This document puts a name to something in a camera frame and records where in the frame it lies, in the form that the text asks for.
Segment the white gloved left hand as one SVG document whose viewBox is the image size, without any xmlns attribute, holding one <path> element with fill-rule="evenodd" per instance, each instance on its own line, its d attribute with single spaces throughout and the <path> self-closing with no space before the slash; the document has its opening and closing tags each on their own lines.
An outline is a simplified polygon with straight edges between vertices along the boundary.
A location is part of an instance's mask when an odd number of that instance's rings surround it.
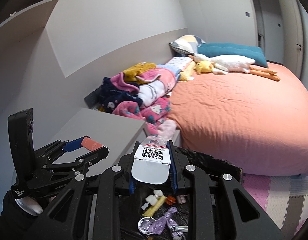
<svg viewBox="0 0 308 240">
<path fill-rule="evenodd" d="M 26 213 L 32 216 L 38 216 L 49 204 L 56 198 L 56 196 L 51 197 L 33 197 L 27 196 L 19 199 L 15 199 L 17 205 Z"/>
</svg>

